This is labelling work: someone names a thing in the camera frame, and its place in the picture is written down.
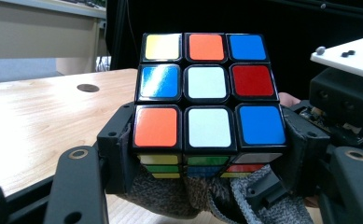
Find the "blue sticker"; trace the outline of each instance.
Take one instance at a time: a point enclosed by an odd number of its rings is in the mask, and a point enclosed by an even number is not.
[[[243,139],[250,145],[282,145],[286,142],[280,111],[275,106],[242,106],[239,110]]]
[[[172,98],[178,94],[178,69],[175,66],[144,67],[140,95],[143,97]]]
[[[266,52],[259,35],[231,35],[231,56],[236,60],[266,60]]]

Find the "cube face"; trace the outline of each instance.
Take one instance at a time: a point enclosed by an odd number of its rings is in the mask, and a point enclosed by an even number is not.
[[[227,61],[223,34],[185,34],[186,58],[190,63]]]
[[[135,101],[171,104],[181,98],[181,71],[177,64],[144,64],[138,69]]]
[[[192,65],[184,71],[184,95],[195,105],[223,105],[230,98],[226,70],[218,65]]]
[[[283,146],[285,126],[274,105],[241,105],[237,108],[241,145]]]
[[[269,62],[263,36],[227,34],[230,59],[234,62]]]
[[[279,101],[272,69],[267,64],[233,64],[230,79],[232,94],[240,102]]]
[[[177,143],[177,112],[174,108],[138,106],[134,143],[138,147],[174,147]]]
[[[229,112],[225,108],[191,108],[187,112],[188,144],[192,147],[230,147]]]
[[[182,58],[181,41],[181,34],[144,34],[140,62],[179,62]]]
[[[155,178],[245,177],[284,153],[262,35],[144,34],[141,52],[131,151]]]

